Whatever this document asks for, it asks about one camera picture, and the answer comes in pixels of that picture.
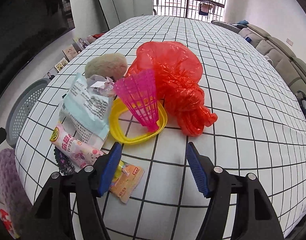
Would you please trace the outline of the pink snack wrapper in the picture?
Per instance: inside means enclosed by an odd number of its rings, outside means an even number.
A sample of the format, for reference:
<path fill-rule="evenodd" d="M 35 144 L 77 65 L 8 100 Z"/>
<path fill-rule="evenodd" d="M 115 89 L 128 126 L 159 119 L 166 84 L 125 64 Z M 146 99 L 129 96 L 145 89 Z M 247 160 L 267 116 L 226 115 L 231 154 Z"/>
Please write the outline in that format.
<path fill-rule="evenodd" d="M 67 133 L 61 123 L 57 123 L 54 128 L 50 142 L 70 159 L 76 172 L 87 165 L 93 165 L 98 157 L 105 155 L 101 150 Z M 143 174 L 144 170 L 141 167 L 120 160 L 107 189 L 125 204 Z"/>

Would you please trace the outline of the light blue wipes packet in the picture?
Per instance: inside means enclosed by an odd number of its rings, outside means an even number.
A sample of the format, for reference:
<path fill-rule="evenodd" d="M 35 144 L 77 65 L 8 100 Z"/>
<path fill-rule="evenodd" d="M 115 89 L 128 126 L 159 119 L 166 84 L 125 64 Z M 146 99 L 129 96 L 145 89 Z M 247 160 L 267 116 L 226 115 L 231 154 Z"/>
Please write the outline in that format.
<path fill-rule="evenodd" d="M 101 149 L 109 134 L 109 115 L 114 100 L 90 92 L 86 77 L 77 74 L 64 96 L 61 117 L 67 117 L 78 137 L 88 145 Z"/>

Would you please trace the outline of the pink plastic shuttlecock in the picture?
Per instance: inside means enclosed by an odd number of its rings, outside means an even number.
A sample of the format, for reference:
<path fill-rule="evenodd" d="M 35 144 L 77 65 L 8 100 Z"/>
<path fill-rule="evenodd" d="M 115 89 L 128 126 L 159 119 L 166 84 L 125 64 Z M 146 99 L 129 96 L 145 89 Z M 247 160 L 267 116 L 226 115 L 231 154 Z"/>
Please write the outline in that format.
<path fill-rule="evenodd" d="M 143 70 L 123 77 L 114 84 L 118 98 L 128 107 L 136 120 L 149 132 L 159 129 L 154 71 Z"/>

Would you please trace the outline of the beige sloth plush toy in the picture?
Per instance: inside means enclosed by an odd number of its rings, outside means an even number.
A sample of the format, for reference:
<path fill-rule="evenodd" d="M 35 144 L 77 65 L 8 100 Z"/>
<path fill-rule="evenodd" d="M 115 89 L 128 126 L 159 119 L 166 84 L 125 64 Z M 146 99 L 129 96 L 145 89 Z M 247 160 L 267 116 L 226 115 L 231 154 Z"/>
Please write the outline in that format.
<path fill-rule="evenodd" d="M 109 77 L 113 81 L 122 78 L 128 70 L 126 58 L 121 53 L 103 54 L 89 61 L 85 66 L 85 77 L 93 75 Z"/>

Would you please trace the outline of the red plastic bag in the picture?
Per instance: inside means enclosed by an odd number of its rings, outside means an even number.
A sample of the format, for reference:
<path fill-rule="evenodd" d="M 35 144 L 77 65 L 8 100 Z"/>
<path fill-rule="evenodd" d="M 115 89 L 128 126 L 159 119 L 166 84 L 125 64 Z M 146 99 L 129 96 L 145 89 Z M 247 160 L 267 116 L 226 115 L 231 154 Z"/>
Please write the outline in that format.
<path fill-rule="evenodd" d="M 185 135 L 197 137 L 217 121 L 199 86 L 202 64 L 188 47 L 176 41 L 145 42 L 137 48 L 126 77 L 146 69 L 154 71 L 157 98 L 164 100 L 165 110 Z"/>

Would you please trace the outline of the checkered white bed sheet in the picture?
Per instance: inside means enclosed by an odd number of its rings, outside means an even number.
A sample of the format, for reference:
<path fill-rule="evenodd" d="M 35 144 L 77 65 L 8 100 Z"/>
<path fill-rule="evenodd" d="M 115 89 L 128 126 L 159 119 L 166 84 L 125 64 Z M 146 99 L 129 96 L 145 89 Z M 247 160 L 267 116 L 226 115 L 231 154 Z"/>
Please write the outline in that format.
<path fill-rule="evenodd" d="M 209 201 L 186 160 L 192 142 L 213 164 L 238 176 L 255 174 L 285 236 L 306 215 L 306 120 L 294 94 L 241 36 L 172 16 L 131 18 L 88 46 L 49 83 L 30 112 L 16 146 L 20 180 L 35 201 L 58 167 L 50 138 L 62 97 L 91 60 L 123 54 L 133 72 L 157 70 L 157 92 L 168 114 L 161 133 L 123 145 L 122 159 L 144 175 L 127 203 L 99 198 L 112 239 L 195 239 Z"/>

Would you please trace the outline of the grey perforated laundry basket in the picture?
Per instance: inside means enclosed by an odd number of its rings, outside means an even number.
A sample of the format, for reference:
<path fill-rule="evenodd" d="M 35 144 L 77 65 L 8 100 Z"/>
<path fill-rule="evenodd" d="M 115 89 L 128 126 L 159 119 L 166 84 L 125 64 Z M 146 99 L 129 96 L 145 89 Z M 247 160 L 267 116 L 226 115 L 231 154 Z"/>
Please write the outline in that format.
<path fill-rule="evenodd" d="M 6 141 L 15 148 L 25 121 L 50 80 L 43 78 L 28 86 L 18 97 L 6 121 Z"/>

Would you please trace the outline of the red cloth on shelf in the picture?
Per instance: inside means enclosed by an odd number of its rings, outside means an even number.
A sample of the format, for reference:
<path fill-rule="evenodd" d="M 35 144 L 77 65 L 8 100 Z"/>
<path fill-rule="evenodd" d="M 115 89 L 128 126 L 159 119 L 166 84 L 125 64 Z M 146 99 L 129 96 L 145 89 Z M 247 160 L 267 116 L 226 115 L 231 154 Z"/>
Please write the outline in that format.
<path fill-rule="evenodd" d="M 95 39 L 98 39 L 100 37 L 102 37 L 105 33 L 100 33 L 100 34 L 94 34 L 92 35 Z"/>

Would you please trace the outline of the leaning floor mirror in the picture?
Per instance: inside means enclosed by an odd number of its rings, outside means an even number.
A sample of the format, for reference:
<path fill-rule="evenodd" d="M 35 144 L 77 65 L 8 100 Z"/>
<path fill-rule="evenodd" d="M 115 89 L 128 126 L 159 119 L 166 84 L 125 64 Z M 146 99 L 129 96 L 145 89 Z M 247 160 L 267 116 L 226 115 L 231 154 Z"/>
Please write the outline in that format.
<path fill-rule="evenodd" d="M 120 24 L 116 6 L 113 0 L 99 0 L 105 22 L 109 30 Z"/>

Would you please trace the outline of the white cabinet by window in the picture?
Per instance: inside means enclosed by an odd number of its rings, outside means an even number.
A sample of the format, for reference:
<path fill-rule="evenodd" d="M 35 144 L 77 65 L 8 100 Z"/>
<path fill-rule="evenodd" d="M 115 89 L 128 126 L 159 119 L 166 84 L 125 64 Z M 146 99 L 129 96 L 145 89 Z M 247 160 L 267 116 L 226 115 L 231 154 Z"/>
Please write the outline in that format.
<path fill-rule="evenodd" d="M 134 16 L 153 15 L 153 0 L 133 0 Z"/>

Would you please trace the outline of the man portrait photo frame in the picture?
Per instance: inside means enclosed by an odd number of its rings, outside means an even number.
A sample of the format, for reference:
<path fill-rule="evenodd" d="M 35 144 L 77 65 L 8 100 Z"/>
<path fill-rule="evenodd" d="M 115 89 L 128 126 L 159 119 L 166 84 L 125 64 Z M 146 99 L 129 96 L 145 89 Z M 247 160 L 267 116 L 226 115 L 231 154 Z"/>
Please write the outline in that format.
<path fill-rule="evenodd" d="M 50 80 L 53 80 L 55 78 L 55 75 L 51 74 L 50 72 L 47 73 L 47 76 Z"/>

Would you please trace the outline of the comic photo frame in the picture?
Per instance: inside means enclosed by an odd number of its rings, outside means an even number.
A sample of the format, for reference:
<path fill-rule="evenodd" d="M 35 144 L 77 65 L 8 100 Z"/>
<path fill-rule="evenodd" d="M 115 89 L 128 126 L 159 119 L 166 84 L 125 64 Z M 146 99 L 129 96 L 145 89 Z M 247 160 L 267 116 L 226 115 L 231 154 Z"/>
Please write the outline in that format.
<path fill-rule="evenodd" d="M 66 65 L 68 64 L 68 61 L 65 57 L 63 57 L 57 64 L 54 65 L 54 69 L 58 72 L 60 72 Z"/>

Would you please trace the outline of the pink drawing photo frame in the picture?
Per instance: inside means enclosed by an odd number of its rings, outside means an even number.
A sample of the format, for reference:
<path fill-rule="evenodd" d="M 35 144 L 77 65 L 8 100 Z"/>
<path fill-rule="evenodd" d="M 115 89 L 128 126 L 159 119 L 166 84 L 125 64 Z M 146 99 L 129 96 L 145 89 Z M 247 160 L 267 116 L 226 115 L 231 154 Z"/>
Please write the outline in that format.
<path fill-rule="evenodd" d="M 68 46 L 66 49 L 64 49 L 63 53 L 68 61 L 73 60 L 78 55 L 76 49 L 72 44 Z"/>

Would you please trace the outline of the girl photo frame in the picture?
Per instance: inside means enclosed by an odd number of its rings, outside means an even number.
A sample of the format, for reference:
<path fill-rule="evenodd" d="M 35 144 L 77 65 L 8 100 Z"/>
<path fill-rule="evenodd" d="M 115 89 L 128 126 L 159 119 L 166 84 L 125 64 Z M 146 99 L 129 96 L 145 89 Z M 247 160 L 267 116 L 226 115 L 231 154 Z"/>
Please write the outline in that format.
<path fill-rule="evenodd" d="M 89 45 L 89 42 L 80 37 L 76 37 L 73 40 L 81 50 L 84 50 Z"/>

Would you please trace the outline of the black wall television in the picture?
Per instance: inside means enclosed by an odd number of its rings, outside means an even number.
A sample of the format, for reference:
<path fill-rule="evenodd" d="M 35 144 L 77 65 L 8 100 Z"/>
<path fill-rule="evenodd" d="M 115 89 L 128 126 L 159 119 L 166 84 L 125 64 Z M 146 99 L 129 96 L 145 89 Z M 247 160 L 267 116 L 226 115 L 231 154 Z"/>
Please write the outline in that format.
<path fill-rule="evenodd" d="M 70 0 L 0 0 L 0 98 L 37 54 L 74 28 Z"/>

